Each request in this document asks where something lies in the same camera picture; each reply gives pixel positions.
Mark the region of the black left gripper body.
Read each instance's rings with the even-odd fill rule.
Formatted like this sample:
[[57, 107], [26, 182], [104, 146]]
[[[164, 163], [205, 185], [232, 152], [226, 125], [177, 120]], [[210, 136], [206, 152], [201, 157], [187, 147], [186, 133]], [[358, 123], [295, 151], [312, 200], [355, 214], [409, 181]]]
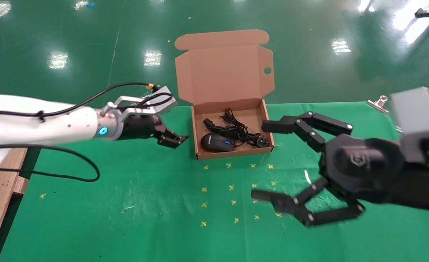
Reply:
[[130, 115], [123, 121], [121, 140], [149, 139], [165, 132], [159, 115]]

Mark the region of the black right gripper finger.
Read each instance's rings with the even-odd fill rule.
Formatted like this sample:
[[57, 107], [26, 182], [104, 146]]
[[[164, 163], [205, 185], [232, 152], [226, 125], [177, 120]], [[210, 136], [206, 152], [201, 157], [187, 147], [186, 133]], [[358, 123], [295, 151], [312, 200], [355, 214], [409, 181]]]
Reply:
[[306, 203], [326, 189], [329, 184], [326, 178], [321, 177], [295, 196], [253, 189], [251, 197], [256, 200], [270, 202], [276, 212], [294, 216], [305, 227], [357, 219], [365, 211], [365, 207], [356, 199], [345, 199], [344, 202], [347, 207], [317, 213], [311, 212], [306, 207]]
[[326, 140], [316, 131], [339, 136], [341, 134], [351, 135], [353, 126], [349, 123], [339, 121], [335, 118], [308, 111], [299, 116], [283, 116], [280, 120], [265, 120], [261, 129], [269, 133], [295, 133], [315, 152], [323, 152]]

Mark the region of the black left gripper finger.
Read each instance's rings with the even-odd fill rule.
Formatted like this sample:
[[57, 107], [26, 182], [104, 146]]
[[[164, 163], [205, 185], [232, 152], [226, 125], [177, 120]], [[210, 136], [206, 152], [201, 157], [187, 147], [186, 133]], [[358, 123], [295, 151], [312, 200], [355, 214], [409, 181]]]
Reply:
[[157, 143], [161, 146], [175, 149], [179, 145], [181, 145], [182, 141], [181, 141], [181, 138], [178, 136], [175, 138], [171, 138], [171, 137], [161, 135], [161, 136], [158, 136]]
[[171, 131], [170, 129], [168, 129], [168, 128], [166, 128], [166, 130], [164, 131], [164, 132], [162, 132], [162, 135], [163, 136], [167, 136], [167, 137], [171, 137], [171, 138], [175, 138], [175, 137], [180, 137], [181, 138], [181, 141], [182, 142], [184, 142], [184, 141], [186, 141], [187, 139], [189, 139], [189, 136], [187, 136], [187, 135], [182, 135], [182, 136], [179, 136], [178, 134], [176, 134], [175, 132], [173, 132], [173, 131]]

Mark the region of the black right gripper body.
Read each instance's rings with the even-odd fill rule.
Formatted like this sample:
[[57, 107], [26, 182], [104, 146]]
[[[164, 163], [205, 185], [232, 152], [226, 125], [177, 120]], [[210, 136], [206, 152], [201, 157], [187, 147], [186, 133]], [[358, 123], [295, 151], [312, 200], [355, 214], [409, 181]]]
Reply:
[[399, 143], [386, 139], [357, 139], [339, 135], [326, 143], [319, 174], [340, 200], [363, 200], [419, 208], [408, 190], [398, 190], [407, 161]]

